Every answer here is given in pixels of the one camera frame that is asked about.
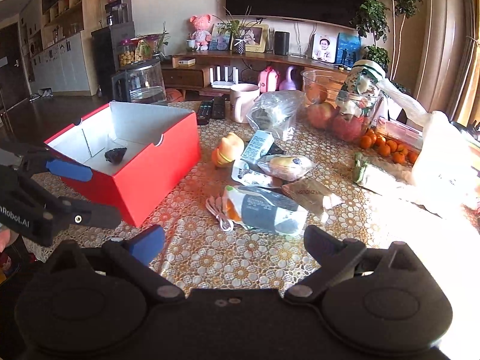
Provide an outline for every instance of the basketball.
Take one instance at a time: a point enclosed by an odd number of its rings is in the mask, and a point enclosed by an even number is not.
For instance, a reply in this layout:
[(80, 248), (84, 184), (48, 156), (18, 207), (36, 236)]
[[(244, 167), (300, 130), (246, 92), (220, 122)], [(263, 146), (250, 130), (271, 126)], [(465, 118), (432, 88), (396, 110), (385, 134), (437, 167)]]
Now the basketball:
[(184, 100), (185, 99), (183, 98), (182, 93), (180, 91), (177, 91), (176, 89), (173, 89), (173, 88), (168, 88), (166, 90), (166, 101), (168, 103), (177, 103)]

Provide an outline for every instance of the white router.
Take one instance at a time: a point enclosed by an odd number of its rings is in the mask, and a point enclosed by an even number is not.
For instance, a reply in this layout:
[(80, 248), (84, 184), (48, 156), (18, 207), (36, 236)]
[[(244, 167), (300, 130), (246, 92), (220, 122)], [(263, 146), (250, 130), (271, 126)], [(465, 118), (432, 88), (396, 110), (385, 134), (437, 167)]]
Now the white router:
[(217, 66), (217, 80), (215, 80), (213, 67), (210, 68), (210, 84), (212, 88), (217, 89), (230, 89), (231, 86), (238, 84), (239, 82), (239, 70), (233, 68), (233, 82), (229, 81), (229, 67), (224, 66), (224, 80), (222, 81), (221, 69), (220, 66)]

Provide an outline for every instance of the black speaker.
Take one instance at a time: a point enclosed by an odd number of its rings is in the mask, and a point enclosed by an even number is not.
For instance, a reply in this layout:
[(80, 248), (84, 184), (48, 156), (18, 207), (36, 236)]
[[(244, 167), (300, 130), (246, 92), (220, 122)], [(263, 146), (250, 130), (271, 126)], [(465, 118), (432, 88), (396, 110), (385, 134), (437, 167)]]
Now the black speaker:
[(289, 54), (290, 33), (275, 31), (274, 52), (278, 56), (287, 56)]

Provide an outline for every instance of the red box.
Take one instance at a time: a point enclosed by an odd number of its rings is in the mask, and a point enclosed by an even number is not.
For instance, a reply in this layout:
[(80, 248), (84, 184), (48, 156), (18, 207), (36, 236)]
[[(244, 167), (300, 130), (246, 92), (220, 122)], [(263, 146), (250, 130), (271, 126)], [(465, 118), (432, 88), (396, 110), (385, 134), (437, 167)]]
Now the red box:
[[(92, 202), (112, 205), (140, 226), (200, 160), (195, 113), (161, 105), (111, 102), (45, 142), (93, 171), (87, 183), (63, 182)], [(113, 165), (105, 152), (127, 147)]]

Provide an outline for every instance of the pink mug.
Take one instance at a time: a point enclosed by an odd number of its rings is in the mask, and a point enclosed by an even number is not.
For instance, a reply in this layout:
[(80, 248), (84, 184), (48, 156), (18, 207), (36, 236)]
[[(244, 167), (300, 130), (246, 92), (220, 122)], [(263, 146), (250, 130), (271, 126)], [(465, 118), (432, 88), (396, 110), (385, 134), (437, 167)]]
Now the pink mug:
[(248, 123), (247, 113), (260, 96), (260, 88), (253, 84), (235, 84), (230, 88), (231, 118), (237, 123)]

